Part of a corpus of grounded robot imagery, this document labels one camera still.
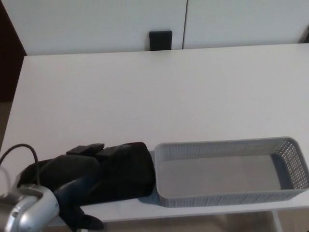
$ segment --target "cabinet door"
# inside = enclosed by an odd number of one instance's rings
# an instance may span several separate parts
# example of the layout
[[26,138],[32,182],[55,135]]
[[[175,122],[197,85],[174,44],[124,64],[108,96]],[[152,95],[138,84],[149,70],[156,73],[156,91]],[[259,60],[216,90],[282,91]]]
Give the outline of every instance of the cabinet door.
[[2,0],[28,55],[148,50],[172,30],[181,49],[186,0]]
[[189,0],[184,48],[294,44],[308,12],[308,0]]

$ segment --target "wire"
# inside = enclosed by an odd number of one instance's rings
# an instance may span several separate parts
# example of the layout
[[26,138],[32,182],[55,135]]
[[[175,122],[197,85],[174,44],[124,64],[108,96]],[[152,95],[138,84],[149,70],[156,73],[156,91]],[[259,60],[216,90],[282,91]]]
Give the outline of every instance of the wire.
[[6,152],[3,153],[3,155],[0,158],[0,165],[2,164],[4,158],[14,149],[18,148],[18,147],[26,147],[29,148],[33,154],[34,157],[34,161],[35,161],[35,166],[36,166],[36,182],[37,185],[40,185],[40,166],[39,166],[39,160],[38,160],[38,156],[37,153],[35,152],[34,148],[31,147],[28,144],[16,144],[14,146],[12,146],[11,148],[9,148]]

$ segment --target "floor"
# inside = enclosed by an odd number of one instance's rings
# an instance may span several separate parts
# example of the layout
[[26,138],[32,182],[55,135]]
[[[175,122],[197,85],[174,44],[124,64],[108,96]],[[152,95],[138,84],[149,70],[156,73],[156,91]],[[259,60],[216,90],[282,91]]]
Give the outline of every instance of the floor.
[[[0,146],[10,114],[11,103],[0,102]],[[309,231],[309,209],[278,212],[283,232]],[[69,232],[65,226],[50,227],[46,232]],[[163,218],[106,223],[106,232],[277,232],[270,212]]]

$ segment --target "white table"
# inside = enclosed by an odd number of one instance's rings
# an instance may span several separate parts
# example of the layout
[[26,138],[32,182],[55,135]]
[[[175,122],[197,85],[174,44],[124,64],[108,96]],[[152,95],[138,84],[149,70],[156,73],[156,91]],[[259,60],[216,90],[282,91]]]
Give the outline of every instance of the white table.
[[[35,147],[39,160],[77,145],[291,136],[309,161],[309,45],[25,57],[3,147]],[[33,163],[20,148],[4,163],[0,191]],[[83,207],[102,221],[309,206],[290,201],[164,208],[138,200]]]

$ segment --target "dark wall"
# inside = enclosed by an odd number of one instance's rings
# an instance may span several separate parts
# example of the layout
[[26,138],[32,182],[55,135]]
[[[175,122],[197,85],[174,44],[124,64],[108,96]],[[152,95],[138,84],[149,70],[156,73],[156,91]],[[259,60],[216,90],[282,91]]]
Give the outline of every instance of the dark wall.
[[0,1],[0,102],[14,98],[26,52]]

